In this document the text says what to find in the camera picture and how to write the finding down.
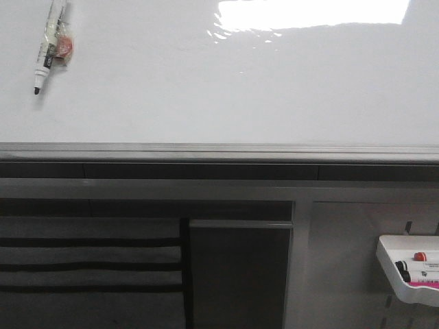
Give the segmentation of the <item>white black whiteboard marker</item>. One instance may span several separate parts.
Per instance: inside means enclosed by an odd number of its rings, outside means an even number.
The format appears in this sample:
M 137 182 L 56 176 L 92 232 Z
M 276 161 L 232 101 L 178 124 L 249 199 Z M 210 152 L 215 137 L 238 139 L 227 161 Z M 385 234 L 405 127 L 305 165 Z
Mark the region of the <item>white black whiteboard marker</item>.
M 38 95 L 57 62 L 66 65 L 73 55 L 73 38 L 64 21 L 68 1 L 52 1 L 34 70 L 34 94 Z

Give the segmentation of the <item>dark grey cabinet panel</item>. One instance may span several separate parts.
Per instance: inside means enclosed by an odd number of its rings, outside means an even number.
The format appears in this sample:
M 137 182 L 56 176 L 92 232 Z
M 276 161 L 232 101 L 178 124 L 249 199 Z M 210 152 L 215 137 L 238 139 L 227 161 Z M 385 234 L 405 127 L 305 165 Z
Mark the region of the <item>dark grey cabinet panel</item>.
M 195 328 L 282 328 L 292 224 L 190 223 Z

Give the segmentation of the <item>black capped marker in tray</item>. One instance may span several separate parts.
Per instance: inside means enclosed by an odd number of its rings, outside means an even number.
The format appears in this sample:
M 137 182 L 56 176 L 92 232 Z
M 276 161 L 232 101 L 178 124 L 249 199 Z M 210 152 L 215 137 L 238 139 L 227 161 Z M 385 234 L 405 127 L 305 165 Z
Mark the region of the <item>black capped marker in tray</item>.
M 396 261 L 405 282 L 438 283 L 438 263 Z

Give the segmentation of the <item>red capped marker in tray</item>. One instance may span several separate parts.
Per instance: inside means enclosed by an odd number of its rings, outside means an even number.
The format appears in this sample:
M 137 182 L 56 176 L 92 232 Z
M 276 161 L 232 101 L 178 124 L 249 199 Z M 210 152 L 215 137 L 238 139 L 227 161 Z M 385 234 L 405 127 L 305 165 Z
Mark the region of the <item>red capped marker in tray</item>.
M 439 262 L 439 252 L 416 252 L 414 260 L 418 262 Z

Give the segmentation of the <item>white plastic marker tray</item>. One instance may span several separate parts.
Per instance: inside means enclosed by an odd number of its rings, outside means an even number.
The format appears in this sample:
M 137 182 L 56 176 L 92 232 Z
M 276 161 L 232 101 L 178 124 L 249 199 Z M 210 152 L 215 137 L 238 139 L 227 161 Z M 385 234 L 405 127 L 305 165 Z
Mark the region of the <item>white plastic marker tray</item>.
M 438 237 L 385 234 L 379 237 L 376 255 L 391 287 L 402 302 L 438 307 L 438 289 L 411 287 L 396 268 L 396 261 L 414 262 L 416 252 L 438 252 Z

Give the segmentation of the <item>pink eraser in tray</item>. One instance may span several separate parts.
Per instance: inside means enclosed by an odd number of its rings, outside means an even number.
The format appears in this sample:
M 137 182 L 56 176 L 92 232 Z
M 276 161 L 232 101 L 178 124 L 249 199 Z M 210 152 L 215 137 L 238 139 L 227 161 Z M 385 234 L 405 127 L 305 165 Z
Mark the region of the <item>pink eraser in tray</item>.
M 439 289 L 439 282 L 409 282 L 411 287 L 429 287 Z

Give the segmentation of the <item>white whiteboard with aluminium frame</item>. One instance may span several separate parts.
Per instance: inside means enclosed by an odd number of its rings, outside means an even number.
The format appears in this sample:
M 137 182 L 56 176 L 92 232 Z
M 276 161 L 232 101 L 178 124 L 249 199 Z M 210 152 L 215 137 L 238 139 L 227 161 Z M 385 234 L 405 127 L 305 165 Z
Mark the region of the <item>white whiteboard with aluminium frame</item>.
M 1 2 L 4 160 L 438 161 L 437 1 Z

